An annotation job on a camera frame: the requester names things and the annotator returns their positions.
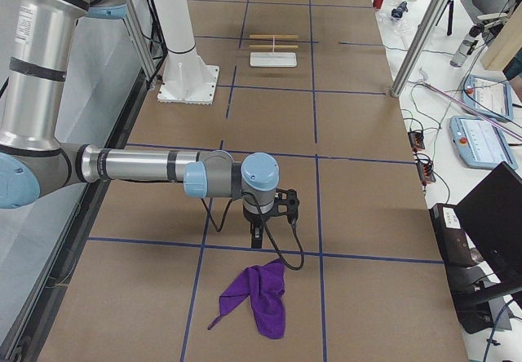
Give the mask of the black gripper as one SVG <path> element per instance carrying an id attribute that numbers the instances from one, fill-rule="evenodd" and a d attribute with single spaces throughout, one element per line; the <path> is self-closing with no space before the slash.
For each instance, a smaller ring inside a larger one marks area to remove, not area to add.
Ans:
<path id="1" fill-rule="evenodd" d="M 261 203 L 259 209 L 253 198 L 244 198 L 242 203 L 243 214 L 251 223 L 251 248 L 261 249 L 263 247 L 263 222 L 267 222 L 271 218 L 270 212 L 274 206 L 274 201 Z"/>

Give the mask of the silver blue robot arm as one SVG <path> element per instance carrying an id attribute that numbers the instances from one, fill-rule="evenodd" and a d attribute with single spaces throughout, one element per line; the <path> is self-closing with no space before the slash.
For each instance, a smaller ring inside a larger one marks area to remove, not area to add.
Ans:
<path id="1" fill-rule="evenodd" d="M 20 0 L 1 121 L 1 206 L 15 209 L 75 183 L 181 183 L 187 195 L 242 200 L 251 244 L 282 203 L 276 160 L 263 152 L 236 162 L 225 151 L 98 148 L 55 136 L 77 21 L 120 19 L 127 0 Z"/>

